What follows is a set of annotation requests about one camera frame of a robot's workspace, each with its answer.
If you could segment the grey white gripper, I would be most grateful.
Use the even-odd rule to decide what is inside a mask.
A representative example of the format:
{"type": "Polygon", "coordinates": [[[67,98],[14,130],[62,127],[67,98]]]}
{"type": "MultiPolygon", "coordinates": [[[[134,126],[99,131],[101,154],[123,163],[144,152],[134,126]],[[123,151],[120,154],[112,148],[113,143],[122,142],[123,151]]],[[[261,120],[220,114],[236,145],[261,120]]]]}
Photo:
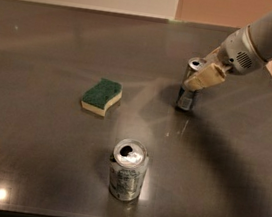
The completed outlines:
{"type": "Polygon", "coordinates": [[[225,81],[225,73],[218,66],[230,66],[232,74],[245,75],[263,68],[267,61],[257,51],[253,42],[251,25],[231,33],[214,51],[205,57],[207,64],[184,81],[190,91],[212,87],[225,81]]]}

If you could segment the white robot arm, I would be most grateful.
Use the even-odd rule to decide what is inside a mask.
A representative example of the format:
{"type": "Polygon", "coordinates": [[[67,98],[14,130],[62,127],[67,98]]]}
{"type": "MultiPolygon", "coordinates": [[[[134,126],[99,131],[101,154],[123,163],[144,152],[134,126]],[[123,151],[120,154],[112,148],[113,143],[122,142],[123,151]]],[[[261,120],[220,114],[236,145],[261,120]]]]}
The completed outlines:
{"type": "Polygon", "coordinates": [[[205,64],[184,81],[190,91],[218,85],[228,73],[245,75],[263,68],[272,61],[272,11],[231,33],[204,60],[205,64]]]}

